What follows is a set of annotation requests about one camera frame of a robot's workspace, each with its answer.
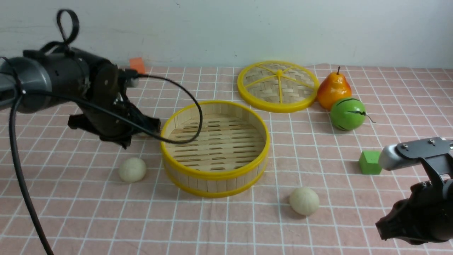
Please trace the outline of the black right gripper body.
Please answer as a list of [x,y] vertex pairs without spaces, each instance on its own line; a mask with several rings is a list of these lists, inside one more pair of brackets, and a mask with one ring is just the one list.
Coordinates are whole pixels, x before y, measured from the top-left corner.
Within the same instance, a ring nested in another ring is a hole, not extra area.
[[452,239],[452,156],[448,160],[448,173],[424,167],[429,181],[412,185],[411,196],[396,202],[390,213],[377,221],[381,239],[401,239],[411,245]]

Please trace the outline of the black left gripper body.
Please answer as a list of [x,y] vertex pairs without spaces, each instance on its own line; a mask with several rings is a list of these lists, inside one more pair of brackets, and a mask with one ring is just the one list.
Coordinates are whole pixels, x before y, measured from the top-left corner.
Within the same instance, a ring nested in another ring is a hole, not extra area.
[[[110,62],[96,66],[86,100],[129,121],[136,120],[134,106],[126,98],[127,79],[124,72]],[[100,137],[102,141],[130,142],[135,130],[130,125],[92,107],[82,107],[82,130]]]

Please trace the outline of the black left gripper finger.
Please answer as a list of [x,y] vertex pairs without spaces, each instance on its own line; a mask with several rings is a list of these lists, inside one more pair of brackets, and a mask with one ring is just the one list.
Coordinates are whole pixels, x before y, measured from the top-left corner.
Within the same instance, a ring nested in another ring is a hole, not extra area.
[[81,129],[84,132],[88,132],[97,136],[102,142],[111,142],[120,145],[120,147],[122,147],[123,149],[127,149],[131,145],[132,135],[128,135],[126,133],[113,137],[102,135],[99,131],[97,131],[97,129],[95,129],[95,126],[93,126],[93,124],[84,114],[70,115],[68,120],[68,127],[73,130]]
[[161,120],[159,118],[149,117],[142,113],[131,113],[131,121],[154,134],[150,136],[149,134],[142,132],[139,129],[133,128],[131,130],[132,136],[137,135],[153,138],[160,137]]

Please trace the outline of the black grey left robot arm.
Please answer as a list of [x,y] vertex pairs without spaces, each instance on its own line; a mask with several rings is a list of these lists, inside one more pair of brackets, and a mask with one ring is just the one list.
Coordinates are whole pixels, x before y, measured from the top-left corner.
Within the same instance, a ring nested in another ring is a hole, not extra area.
[[[160,133],[161,121],[138,113],[126,98],[135,71],[120,69],[104,57],[73,48],[57,48],[49,54],[26,50],[22,57],[14,57],[1,65],[1,101],[13,98],[16,71],[22,88],[26,91],[42,90],[79,98],[109,112],[115,113],[143,128]],[[118,118],[82,106],[82,113],[71,115],[70,129],[80,129],[94,134],[102,141],[109,141],[123,148],[131,144],[131,137],[141,131],[121,122]]]

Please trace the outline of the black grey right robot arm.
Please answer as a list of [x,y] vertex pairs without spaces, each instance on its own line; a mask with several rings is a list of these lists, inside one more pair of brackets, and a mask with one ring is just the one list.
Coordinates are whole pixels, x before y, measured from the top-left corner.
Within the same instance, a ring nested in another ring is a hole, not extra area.
[[377,221],[383,240],[401,239],[410,245],[444,243],[452,239],[452,156],[419,158],[428,181],[411,186],[407,199],[395,202],[390,212]]

